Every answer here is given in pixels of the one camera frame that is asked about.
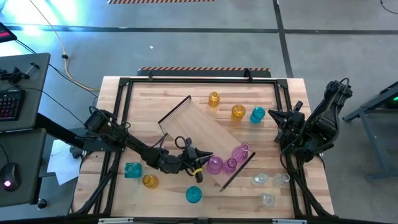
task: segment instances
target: gray floor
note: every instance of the gray floor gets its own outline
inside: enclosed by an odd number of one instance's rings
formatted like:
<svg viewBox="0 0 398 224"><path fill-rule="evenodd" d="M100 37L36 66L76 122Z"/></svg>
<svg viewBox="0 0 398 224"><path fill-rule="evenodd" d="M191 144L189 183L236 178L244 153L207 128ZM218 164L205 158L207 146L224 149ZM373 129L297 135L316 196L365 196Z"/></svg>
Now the gray floor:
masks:
<svg viewBox="0 0 398 224"><path fill-rule="evenodd" d="M212 3L107 5L106 1L37 1L54 24L101 27L194 27L275 29L271 0L216 0ZM398 11L398 2L384 0ZM279 0L286 29L398 29L398 15L386 12L379 0ZM27 2L18 9L9 1L0 21L45 24ZM53 32L33 28L15 32L37 52L52 54L51 63L63 70L62 53ZM104 75L134 75L145 66L269 67L273 77L286 77L278 34L105 33L60 32L70 56L74 77L95 88ZM295 78L304 78L314 109L330 80L349 77L354 91L341 115L359 107L379 90L396 82L398 35L287 35ZM27 54L16 43L0 45L0 56ZM49 70L44 90L88 117L93 97ZM43 96L40 112L67 128L80 124ZM390 130L395 121L381 124ZM362 124L341 123L335 147L325 153L326 175L335 213L343 218L398 222L397 179L367 183L364 176L378 172L377 161ZM0 208L0 220L66 214L72 183L57 187L49 177L41 194L50 206Z"/></svg>

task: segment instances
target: striped warning strip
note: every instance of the striped warning strip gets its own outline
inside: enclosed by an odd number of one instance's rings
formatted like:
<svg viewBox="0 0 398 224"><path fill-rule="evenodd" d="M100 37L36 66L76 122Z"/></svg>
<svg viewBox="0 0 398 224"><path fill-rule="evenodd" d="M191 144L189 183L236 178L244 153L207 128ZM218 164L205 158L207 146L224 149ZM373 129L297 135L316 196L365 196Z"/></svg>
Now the striped warning strip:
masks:
<svg viewBox="0 0 398 224"><path fill-rule="evenodd" d="M108 4L213 2L215 0L108 0Z"/></svg>
<svg viewBox="0 0 398 224"><path fill-rule="evenodd" d="M244 67L142 67L138 70L197 70L197 71L243 71ZM248 68L250 71L268 71L268 68Z"/></svg>

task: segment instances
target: computer mouse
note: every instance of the computer mouse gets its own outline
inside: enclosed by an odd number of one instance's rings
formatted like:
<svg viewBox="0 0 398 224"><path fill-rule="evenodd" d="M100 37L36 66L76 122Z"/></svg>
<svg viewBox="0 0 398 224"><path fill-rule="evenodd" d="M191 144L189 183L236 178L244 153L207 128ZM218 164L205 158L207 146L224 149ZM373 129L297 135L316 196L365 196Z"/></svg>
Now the computer mouse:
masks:
<svg viewBox="0 0 398 224"><path fill-rule="evenodd" d="M4 190L14 191L21 185L18 165L15 162L9 162L0 170L0 180Z"/></svg>

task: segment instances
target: butcher block tabletop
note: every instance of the butcher block tabletop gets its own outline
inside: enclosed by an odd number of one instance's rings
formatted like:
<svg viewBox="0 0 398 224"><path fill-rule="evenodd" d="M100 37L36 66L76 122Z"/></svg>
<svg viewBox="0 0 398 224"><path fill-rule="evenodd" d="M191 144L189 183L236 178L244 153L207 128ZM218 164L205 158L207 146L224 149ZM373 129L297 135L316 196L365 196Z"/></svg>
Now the butcher block tabletop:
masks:
<svg viewBox="0 0 398 224"><path fill-rule="evenodd" d="M104 77L98 108L113 111L120 78ZM287 82L292 106L298 100L302 101L303 106L300 111L305 113L306 118L309 117L311 109L304 80L289 78ZM221 95L220 104L215 108L208 105L208 95L213 91ZM126 92L124 88L120 111L124 108ZM280 94L286 111L282 89ZM261 106L266 111L277 109L274 86L255 83L134 83L127 118L127 122L131 124L129 132L147 145L153 145L163 136L158 121L188 95L236 140L249 143L251 151L256 152L256 155L229 186L220 192L221 186L205 170L203 182L198 184L194 177L188 176L184 171L178 174L164 174L155 170L147 166L140 155L126 148L119 164L111 216L293 218L289 184L278 186L273 180L276 174L286 173L279 161L279 145L274 142L277 125L268 113L259 124L252 124L249 119L251 111L256 106ZM243 105L246 108L246 115L241 121L231 119L231 109L234 105ZM120 123L122 113L118 115ZM173 155L181 153L181 149L175 146L170 136L166 137L163 147ZM85 159L76 185L74 210L81 208L98 186L103 159L103 152L94 152ZM124 166L128 162L140 162L143 165L143 174L156 175L159 179L157 188L146 188L141 179L125 178ZM306 163L304 171L308 188L324 209L333 213L328 182L321 160L316 157ZM264 185L253 185L251 179L259 173L268 174L269 179ZM190 203L185 198L185 192L191 186L198 186L201 189L202 198L198 203ZM104 190L101 211L106 203L108 187L109 183ZM260 194L264 193L275 196L273 208L261 204ZM303 195L299 188L298 199L301 211L304 212Z"/></svg>

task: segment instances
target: white paper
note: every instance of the white paper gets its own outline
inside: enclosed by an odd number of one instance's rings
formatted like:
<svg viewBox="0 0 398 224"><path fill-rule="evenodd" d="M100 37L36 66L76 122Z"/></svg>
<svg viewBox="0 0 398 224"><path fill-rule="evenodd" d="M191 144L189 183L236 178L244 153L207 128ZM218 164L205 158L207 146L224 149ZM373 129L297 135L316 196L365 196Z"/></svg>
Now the white paper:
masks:
<svg viewBox="0 0 398 224"><path fill-rule="evenodd" d="M73 158L69 148L63 141L55 140L51 150L47 172L55 172L59 185L79 176L81 158Z"/></svg>

